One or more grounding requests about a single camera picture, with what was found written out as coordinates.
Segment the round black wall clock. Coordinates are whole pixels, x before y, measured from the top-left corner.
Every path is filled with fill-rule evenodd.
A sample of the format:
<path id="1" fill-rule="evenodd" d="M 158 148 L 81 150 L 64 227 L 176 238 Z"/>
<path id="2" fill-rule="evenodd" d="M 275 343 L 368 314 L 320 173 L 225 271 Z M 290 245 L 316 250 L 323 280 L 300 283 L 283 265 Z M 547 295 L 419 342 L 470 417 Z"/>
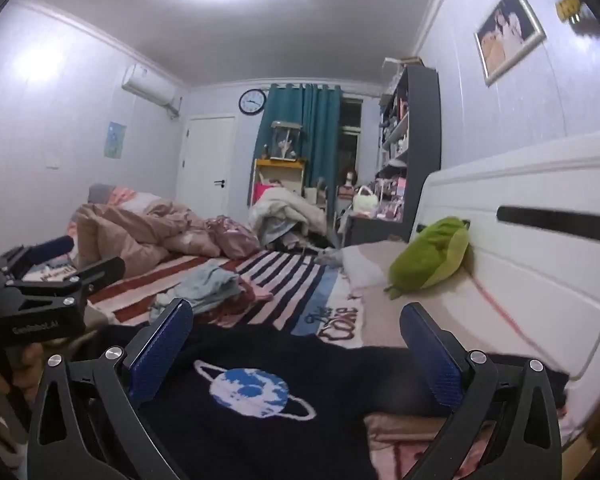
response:
<path id="1" fill-rule="evenodd" d="M 249 89 L 238 100 L 238 108 L 244 115 L 260 114 L 265 107 L 266 94 L 261 89 Z"/>

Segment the navy planet sweater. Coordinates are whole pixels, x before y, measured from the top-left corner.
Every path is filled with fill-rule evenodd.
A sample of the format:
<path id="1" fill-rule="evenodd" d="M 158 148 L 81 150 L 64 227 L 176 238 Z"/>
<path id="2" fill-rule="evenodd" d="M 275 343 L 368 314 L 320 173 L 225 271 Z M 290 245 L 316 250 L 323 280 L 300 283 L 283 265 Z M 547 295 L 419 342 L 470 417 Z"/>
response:
<path id="1" fill-rule="evenodd" d="M 105 328 L 72 362 L 125 347 L 144 327 Z M 368 415 L 451 415 L 407 344 L 346 349 L 267 325 L 195 324 L 137 413 L 180 479 L 373 479 Z M 470 479 L 492 429 L 453 479 Z"/>

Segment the white bed headboard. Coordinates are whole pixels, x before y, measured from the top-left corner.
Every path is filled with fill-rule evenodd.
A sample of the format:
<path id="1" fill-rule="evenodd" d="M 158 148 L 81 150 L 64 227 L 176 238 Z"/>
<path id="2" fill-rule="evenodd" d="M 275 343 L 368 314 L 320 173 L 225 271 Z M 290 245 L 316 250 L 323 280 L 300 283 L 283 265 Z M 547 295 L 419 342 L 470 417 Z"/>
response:
<path id="1" fill-rule="evenodd" d="M 578 424 L 600 404 L 600 132 L 528 146 L 432 174 L 416 222 L 469 223 L 471 276 L 508 336 L 479 307 L 458 315 L 499 352 L 568 373 Z"/>

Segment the pink pillow near headboard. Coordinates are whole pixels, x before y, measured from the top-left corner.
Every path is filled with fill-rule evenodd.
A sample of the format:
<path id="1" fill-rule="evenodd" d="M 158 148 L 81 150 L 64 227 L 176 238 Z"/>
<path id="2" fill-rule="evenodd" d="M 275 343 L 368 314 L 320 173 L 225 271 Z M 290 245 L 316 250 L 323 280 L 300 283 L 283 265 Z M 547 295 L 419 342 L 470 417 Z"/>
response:
<path id="1" fill-rule="evenodd" d="M 528 356 L 548 362 L 521 329 L 479 292 L 463 270 L 434 287 L 396 299 L 390 298 L 382 285 L 362 288 L 360 294 L 364 304 L 362 338 L 366 346 L 403 348 L 400 314 L 406 304 L 417 302 L 467 350 Z"/>

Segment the white air conditioner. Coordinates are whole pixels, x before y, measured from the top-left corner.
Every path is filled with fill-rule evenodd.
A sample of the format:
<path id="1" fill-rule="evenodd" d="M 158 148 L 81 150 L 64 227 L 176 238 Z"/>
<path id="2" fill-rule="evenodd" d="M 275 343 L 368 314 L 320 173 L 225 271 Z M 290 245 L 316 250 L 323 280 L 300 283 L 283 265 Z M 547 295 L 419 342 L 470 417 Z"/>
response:
<path id="1" fill-rule="evenodd" d="M 180 117 L 182 98 L 178 88 L 142 64 L 134 64 L 126 69 L 121 88 L 164 108 L 172 118 Z"/>

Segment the light blue garment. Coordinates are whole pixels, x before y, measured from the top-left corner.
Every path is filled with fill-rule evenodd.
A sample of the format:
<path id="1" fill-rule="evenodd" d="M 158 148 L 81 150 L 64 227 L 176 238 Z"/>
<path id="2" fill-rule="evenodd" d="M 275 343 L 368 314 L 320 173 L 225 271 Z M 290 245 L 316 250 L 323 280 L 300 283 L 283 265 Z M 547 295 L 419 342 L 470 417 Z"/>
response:
<path id="1" fill-rule="evenodd" d="M 237 273 L 208 261 L 190 270 L 180 284 L 156 296 L 148 310 L 149 322 L 156 322 L 175 299 L 186 300 L 193 314 L 197 315 L 219 307 L 223 301 L 237 297 L 244 291 Z"/>

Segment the dark tall bookshelf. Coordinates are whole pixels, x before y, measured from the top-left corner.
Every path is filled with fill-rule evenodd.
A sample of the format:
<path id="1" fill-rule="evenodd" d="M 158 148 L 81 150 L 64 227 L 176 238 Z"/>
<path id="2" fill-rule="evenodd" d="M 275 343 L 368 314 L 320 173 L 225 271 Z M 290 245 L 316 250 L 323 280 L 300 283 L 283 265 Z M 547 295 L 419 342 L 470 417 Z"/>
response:
<path id="1" fill-rule="evenodd" d="M 422 188 L 441 167 L 441 144 L 438 73 L 409 58 L 380 96 L 374 173 L 360 180 L 376 193 L 378 205 L 347 218 L 344 244 L 411 237 Z"/>

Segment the white handbag on desk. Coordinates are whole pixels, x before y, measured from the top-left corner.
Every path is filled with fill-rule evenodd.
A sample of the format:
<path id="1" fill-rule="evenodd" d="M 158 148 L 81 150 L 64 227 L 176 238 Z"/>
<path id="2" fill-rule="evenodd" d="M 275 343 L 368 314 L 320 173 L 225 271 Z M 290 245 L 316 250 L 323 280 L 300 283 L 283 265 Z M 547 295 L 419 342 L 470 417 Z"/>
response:
<path id="1" fill-rule="evenodd" d="M 366 185 L 360 186 L 352 198 L 352 211 L 360 216 L 375 217 L 378 205 L 378 196 Z"/>

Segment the polka dot pink sheet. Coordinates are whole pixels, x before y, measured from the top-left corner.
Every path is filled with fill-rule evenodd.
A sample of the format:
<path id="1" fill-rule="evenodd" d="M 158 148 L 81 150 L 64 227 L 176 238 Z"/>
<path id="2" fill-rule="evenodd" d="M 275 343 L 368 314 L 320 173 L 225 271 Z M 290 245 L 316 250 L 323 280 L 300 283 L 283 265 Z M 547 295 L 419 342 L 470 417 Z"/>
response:
<path id="1" fill-rule="evenodd" d="M 422 458 L 444 418 L 371 414 L 364 419 L 379 479 L 402 479 Z"/>

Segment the striped pink navy blanket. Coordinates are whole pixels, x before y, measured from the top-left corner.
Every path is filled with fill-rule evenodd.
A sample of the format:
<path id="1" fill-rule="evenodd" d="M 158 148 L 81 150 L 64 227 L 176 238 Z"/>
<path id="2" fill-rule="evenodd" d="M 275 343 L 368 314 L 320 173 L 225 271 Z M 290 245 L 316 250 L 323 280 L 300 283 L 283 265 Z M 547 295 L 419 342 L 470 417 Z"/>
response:
<path id="1" fill-rule="evenodd" d="M 146 322 L 157 296 L 207 261 L 204 257 L 171 257 L 148 273 L 118 281 L 91 296 L 90 306 L 114 324 Z M 248 307 L 223 304 L 201 315 L 201 322 L 225 328 L 271 325 L 294 336 L 317 336 L 342 348 L 362 346 L 364 306 L 341 271 L 322 266 L 310 256 L 268 250 L 247 260 L 217 258 L 214 262 L 236 272 L 252 290 L 262 290 L 264 295 Z"/>

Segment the green plush toy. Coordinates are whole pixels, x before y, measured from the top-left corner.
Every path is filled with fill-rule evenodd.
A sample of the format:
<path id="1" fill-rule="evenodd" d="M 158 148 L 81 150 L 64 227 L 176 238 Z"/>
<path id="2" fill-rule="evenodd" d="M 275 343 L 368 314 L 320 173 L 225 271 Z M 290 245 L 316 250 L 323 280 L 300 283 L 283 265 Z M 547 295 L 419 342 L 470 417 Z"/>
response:
<path id="1" fill-rule="evenodd" d="M 426 226 L 389 266 L 385 292 L 396 299 L 447 280 L 462 265 L 468 247 L 468 225 L 460 218 Z"/>

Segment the mannequin head with wig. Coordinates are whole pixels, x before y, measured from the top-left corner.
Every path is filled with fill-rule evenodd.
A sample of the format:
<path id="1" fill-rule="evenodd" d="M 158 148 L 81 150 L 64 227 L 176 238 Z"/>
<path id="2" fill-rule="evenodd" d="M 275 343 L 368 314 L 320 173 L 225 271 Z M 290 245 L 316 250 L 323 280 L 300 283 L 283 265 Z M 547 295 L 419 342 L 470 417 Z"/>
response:
<path id="1" fill-rule="evenodd" d="M 352 200 L 355 194 L 355 185 L 358 182 L 358 173 L 354 168 L 347 169 L 338 185 L 337 197 L 340 200 Z"/>

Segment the yellow shelf cabinet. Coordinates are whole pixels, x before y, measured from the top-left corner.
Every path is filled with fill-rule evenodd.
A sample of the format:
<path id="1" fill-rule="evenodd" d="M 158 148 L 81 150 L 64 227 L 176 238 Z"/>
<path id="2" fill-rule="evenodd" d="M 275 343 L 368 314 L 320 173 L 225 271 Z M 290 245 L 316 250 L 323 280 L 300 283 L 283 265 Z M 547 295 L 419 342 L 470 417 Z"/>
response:
<path id="1" fill-rule="evenodd" d="M 258 158 L 253 162 L 249 202 L 252 206 L 267 188 L 274 185 L 303 194 L 306 161 L 278 158 Z"/>

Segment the blue wall poster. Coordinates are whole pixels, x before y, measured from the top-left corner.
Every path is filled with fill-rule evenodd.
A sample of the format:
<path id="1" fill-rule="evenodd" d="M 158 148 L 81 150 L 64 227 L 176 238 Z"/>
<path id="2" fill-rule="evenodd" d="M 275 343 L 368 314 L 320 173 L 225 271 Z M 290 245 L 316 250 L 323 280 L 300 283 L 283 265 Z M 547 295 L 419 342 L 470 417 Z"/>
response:
<path id="1" fill-rule="evenodd" d="M 104 146 L 104 156 L 110 159 L 120 159 L 123 152 L 123 144 L 126 133 L 126 125 L 110 122 Z"/>

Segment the white door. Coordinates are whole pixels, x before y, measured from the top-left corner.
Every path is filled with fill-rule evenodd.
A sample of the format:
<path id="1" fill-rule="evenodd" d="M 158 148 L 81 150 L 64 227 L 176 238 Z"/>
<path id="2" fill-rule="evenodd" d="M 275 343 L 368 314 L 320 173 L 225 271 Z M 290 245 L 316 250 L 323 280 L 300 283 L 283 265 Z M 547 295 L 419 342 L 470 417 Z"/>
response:
<path id="1" fill-rule="evenodd" d="M 185 127 L 176 200 L 203 219 L 227 215 L 235 122 L 233 115 L 195 116 Z"/>

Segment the pink ribbed duvet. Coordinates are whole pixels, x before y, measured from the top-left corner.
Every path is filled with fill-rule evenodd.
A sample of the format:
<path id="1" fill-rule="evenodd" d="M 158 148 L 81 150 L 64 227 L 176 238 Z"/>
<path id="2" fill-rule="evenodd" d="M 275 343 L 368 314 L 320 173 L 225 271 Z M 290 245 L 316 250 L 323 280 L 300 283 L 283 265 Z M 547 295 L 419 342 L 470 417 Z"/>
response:
<path id="1" fill-rule="evenodd" d="M 85 204 L 76 210 L 72 221 L 76 227 L 72 262 L 79 269 L 119 257 L 125 265 L 124 276 L 134 278 L 172 255 L 222 255 L 204 219 L 172 200 L 155 200 L 141 212 Z"/>

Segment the pile of white bedding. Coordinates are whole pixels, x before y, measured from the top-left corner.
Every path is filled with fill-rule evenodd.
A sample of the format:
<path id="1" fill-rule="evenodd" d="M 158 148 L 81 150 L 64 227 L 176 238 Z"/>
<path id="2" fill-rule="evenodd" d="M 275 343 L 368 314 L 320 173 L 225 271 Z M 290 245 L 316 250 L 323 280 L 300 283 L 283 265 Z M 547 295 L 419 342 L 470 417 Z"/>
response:
<path id="1" fill-rule="evenodd" d="M 249 209 L 248 226 L 262 245 L 272 244 L 297 224 L 304 234 L 327 234 L 325 211 L 283 186 L 267 188 Z"/>

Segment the glass display case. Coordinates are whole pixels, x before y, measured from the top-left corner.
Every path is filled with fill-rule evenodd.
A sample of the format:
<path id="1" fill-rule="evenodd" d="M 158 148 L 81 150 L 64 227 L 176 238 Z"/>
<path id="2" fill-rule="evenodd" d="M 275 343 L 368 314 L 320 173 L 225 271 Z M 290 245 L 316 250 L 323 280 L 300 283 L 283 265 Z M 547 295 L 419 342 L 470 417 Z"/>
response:
<path id="1" fill-rule="evenodd" d="M 294 162 L 299 157 L 302 125 L 296 122 L 272 122 L 271 158 Z"/>

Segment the yellow wall hook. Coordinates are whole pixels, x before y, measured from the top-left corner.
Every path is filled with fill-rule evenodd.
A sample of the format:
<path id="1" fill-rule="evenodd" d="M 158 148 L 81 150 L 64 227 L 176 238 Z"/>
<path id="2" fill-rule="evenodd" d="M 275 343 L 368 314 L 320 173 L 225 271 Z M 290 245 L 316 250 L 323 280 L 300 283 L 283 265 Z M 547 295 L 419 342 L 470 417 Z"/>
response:
<path id="1" fill-rule="evenodd" d="M 571 24 L 581 23 L 584 14 L 584 3 L 582 0 L 559 0 L 555 4 L 559 21 Z"/>

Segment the framed portrait photo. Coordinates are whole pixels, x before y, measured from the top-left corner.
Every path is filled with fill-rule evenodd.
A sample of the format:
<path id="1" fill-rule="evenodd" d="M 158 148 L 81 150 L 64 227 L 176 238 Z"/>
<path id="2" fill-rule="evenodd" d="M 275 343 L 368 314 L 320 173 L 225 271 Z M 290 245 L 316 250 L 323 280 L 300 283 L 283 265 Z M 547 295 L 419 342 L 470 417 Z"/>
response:
<path id="1" fill-rule="evenodd" d="M 494 84 L 545 38 L 528 0 L 498 0 L 475 32 L 486 85 Z"/>

